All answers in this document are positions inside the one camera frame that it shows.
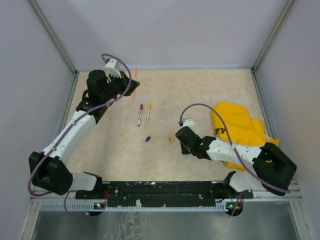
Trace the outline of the white purple marker pen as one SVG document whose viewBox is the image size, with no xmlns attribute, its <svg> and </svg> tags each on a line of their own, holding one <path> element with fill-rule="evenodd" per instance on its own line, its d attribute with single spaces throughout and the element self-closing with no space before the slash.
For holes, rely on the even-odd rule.
<svg viewBox="0 0 320 240">
<path fill-rule="evenodd" d="M 139 110 L 137 126 L 140 127 L 142 120 L 143 110 Z"/>
</svg>

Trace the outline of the white yellow marker pen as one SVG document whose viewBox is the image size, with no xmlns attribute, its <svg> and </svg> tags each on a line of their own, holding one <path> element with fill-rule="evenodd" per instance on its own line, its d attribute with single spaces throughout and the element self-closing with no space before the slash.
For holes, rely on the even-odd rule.
<svg viewBox="0 0 320 240">
<path fill-rule="evenodd" d="M 150 113 L 151 113 L 151 110 L 148 111 L 148 108 L 147 108 L 147 115 L 146 115 L 146 120 L 145 120 L 145 126 L 148 126 L 148 124 L 149 124 Z"/>
</svg>

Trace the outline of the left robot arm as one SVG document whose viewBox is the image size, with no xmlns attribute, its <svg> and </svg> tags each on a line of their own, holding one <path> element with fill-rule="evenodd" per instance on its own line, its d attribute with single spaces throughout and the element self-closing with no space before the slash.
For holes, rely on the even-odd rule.
<svg viewBox="0 0 320 240">
<path fill-rule="evenodd" d="M 101 120 L 108 107 L 122 97 L 130 96 L 140 85 L 124 71 L 116 75 L 103 70 L 93 70 L 86 80 L 87 89 L 81 102 L 55 140 L 41 152 L 32 152 L 28 158 L 30 178 L 27 189 L 37 196 L 31 186 L 39 187 L 47 194 L 60 196 L 68 192 L 86 191 L 97 199 L 103 195 L 104 186 L 92 173 L 71 173 L 67 163 L 86 134 Z"/>
</svg>

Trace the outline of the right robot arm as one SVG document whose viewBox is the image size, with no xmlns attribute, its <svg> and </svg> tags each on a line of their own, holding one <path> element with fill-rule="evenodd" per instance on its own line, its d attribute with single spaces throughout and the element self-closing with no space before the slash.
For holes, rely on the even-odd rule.
<svg viewBox="0 0 320 240">
<path fill-rule="evenodd" d="M 290 193 L 289 186 L 297 171 L 296 164 L 275 144 L 244 146 L 222 141 L 217 137 L 200 138 L 190 127 L 183 126 L 175 137 L 184 155 L 198 159 L 241 165 L 245 171 L 236 171 L 223 185 L 223 192 L 235 198 L 240 192 L 261 187 L 274 195 Z"/>
</svg>

